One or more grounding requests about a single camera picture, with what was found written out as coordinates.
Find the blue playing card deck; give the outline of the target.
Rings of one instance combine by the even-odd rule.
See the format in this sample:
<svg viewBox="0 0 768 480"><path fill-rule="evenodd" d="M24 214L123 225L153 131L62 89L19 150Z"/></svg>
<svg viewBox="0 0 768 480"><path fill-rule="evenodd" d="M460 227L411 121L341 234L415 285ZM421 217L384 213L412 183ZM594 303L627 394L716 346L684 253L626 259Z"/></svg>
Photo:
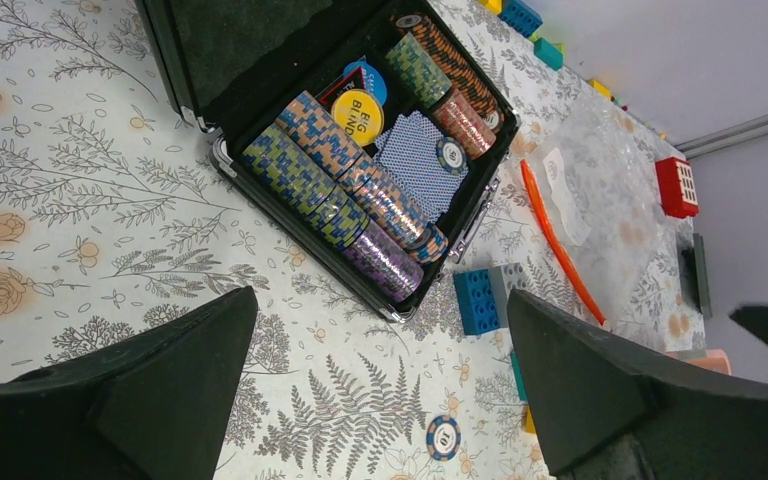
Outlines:
<svg viewBox="0 0 768 480"><path fill-rule="evenodd" d="M430 220L439 220L469 173L460 144L422 112L413 111L398 115L374 145L374 159Z"/></svg>

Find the blue toy brick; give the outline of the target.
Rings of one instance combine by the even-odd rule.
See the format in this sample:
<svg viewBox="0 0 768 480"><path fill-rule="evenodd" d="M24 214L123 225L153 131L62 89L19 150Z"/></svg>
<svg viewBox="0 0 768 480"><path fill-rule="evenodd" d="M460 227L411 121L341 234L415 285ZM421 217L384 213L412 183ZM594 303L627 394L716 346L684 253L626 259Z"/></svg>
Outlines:
<svg viewBox="0 0 768 480"><path fill-rule="evenodd" d="M455 273L453 282L464 333L477 336L500 327L487 269Z"/></svg>

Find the red toy block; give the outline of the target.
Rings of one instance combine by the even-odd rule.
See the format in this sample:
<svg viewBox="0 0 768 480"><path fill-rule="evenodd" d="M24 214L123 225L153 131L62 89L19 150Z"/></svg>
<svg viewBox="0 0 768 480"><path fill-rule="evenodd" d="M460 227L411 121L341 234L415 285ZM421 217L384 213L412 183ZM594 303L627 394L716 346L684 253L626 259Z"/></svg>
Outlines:
<svg viewBox="0 0 768 480"><path fill-rule="evenodd" d="M654 166L664 213L679 219L695 217L699 204L690 163L671 156Z"/></svg>

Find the floral tablecloth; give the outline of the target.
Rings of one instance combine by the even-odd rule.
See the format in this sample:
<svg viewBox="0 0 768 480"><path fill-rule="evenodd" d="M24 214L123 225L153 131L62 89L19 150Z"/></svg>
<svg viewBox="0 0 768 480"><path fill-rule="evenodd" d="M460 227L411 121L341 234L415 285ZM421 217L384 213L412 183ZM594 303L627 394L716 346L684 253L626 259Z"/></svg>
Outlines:
<svg viewBox="0 0 768 480"><path fill-rule="evenodd" d="M508 334L466 336L448 263L415 317L369 311L212 168L132 1L0 1L0 381L237 286L260 312L219 479L544 479ZM433 460L426 428L462 440Z"/></svg>

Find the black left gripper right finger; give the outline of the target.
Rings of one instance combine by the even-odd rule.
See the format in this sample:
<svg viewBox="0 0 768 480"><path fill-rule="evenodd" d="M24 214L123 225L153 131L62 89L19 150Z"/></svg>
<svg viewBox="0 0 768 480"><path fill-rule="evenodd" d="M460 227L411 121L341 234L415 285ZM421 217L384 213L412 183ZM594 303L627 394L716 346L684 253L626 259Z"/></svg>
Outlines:
<svg viewBox="0 0 768 480"><path fill-rule="evenodd" d="M768 383L651 350L524 290L507 313L552 476L768 479Z"/></svg>

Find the blue poker chip on table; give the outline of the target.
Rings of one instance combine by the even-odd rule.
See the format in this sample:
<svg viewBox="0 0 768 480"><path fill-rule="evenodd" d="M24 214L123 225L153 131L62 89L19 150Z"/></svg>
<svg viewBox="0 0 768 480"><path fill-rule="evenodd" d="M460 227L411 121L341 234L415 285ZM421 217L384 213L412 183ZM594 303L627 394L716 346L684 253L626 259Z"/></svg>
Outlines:
<svg viewBox="0 0 768 480"><path fill-rule="evenodd" d="M426 428L426 446L435 461L452 460L460 448L462 434L457 421L448 415L435 417Z"/></svg>

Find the blue brick at wall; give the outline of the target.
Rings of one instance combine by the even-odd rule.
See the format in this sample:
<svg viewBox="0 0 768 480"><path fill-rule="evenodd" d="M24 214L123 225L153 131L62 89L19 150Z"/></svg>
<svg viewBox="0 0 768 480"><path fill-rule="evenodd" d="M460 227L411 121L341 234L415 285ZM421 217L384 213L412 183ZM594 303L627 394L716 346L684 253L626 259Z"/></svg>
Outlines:
<svg viewBox="0 0 768 480"><path fill-rule="evenodd" d="M498 16L525 38L531 37L543 24L541 15L523 0L503 0Z"/></svg>

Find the yellow toy brick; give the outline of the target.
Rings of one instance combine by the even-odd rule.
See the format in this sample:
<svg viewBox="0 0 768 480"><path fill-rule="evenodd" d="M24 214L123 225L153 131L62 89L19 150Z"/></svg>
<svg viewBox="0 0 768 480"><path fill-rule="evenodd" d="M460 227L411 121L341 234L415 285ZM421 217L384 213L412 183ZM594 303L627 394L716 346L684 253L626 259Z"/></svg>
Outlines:
<svg viewBox="0 0 768 480"><path fill-rule="evenodd" d="M528 434L536 435L533 412L529 405L526 405L524 409L523 430Z"/></svg>

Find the grey studded baseplate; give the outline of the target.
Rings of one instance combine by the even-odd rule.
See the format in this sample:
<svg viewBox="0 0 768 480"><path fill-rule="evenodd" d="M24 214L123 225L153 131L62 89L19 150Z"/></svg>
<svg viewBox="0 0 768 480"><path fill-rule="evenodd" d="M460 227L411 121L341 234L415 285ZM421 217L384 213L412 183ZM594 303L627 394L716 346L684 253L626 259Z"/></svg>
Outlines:
<svg viewBox="0 0 768 480"><path fill-rule="evenodd" d="M713 316L704 237L694 233L692 239L678 244L678 263L682 293L704 320Z"/></svg>

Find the teal brick at wall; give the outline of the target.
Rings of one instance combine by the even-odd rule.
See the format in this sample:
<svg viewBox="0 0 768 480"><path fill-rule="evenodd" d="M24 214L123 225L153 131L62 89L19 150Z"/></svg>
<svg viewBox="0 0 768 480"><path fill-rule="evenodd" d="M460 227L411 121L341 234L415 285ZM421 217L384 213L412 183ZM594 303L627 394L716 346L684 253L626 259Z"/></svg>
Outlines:
<svg viewBox="0 0 768 480"><path fill-rule="evenodd" d="M533 52L534 55L550 69L558 71L563 67L563 52L545 38L538 38L533 43Z"/></svg>

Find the yellow big blind button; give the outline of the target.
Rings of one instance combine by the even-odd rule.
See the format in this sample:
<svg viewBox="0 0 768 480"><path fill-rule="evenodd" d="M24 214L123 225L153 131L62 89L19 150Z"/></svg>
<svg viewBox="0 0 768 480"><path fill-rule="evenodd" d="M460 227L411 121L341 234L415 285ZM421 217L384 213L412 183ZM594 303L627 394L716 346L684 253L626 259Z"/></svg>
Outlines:
<svg viewBox="0 0 768 480"><path fill-rule="evenodd" d="M366 90L351 89L340 94L332 104L331 116L361 147L373 143L384 129L383 109Z"/></svg>

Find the clear zip bag orange zipper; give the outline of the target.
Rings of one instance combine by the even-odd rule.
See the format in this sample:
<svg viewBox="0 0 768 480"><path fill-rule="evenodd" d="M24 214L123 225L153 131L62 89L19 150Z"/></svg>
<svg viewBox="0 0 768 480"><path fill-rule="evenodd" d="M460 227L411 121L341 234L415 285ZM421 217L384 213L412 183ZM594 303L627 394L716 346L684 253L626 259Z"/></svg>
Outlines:
<svg viewBox="0 0 768 480"><path fill-rule="evenodd" d="M556 238L608 325L685 222L661 206L655 163L675 150L602 97L581 97L526 162Z"/></svg>

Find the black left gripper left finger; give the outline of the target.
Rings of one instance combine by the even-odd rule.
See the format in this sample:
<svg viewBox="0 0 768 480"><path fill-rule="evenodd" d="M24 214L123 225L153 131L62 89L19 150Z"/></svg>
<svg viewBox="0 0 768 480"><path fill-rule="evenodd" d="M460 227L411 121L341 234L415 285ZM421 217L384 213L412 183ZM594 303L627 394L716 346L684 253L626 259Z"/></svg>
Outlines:
<svg viewBox="0 0 768 480"><path fill-rule="evenodd" d="M0 383L0 479L209 479L258 304L238 288Z"/></svg>

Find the pink plastic basket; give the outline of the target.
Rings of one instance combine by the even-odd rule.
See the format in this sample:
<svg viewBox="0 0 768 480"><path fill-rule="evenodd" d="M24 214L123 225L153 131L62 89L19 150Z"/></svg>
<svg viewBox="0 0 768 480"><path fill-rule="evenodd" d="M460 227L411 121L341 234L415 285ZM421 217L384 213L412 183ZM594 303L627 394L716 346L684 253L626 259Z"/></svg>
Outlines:
<svg viewBox="0 0 768 480"><path fill-rule="evenodd" d="M728 355L722 349L669 351L665 355L720 374L732 374Z"/></svg>

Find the teal toy brick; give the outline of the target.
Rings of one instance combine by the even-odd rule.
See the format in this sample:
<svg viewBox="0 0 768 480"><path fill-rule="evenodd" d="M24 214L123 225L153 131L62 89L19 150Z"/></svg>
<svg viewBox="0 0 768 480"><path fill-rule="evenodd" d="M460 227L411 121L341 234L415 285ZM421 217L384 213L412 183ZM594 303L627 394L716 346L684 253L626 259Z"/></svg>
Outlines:
<svg viewBox="0 0 768 480"><path fill-rule="evenodd" d="M516 353L514 351L512 351L510 353L510 361L511 361L511 367L512 367L512 370L513 370L513 375L514 375L514 380L515 380L515 385L516 385L516 389L517 389L518 398L522 402L527 403L528 399L527 399L525 384L524 384L524 381L523 381L523 377L522 377L522 372L521 372L521 369L520 369L519 361L518 361L517 355L516 355Z"/></svg>

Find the grey toy brick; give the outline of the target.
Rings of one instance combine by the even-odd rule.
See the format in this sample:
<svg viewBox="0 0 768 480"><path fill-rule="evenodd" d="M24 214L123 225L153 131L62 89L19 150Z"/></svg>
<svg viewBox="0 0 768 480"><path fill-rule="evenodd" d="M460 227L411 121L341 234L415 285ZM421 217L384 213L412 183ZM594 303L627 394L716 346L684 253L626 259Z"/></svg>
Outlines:
<svg viewBox="0 0 768 480"><path fill-rule="evenodd" d="M525 270L521 263L508 263L488 270L491 289L502 328L509 326L507 304L512 290L526 288Z"/></svg>

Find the black poker chip case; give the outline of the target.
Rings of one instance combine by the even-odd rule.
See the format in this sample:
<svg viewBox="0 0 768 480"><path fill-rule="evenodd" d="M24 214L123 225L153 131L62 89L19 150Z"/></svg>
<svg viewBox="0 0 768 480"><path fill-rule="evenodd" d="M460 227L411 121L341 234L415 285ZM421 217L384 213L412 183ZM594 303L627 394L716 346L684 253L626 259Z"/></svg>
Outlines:
<svg viewBox="0 0 768 480"><path fill-rule="evenodd" d="M140 1L172 107L217 138L212 165L384 319L412 317L460 257L518 128L501 91L427 1ZM469 173L430 220L334 121L371 93L383 132L420 111Z"/></svg>

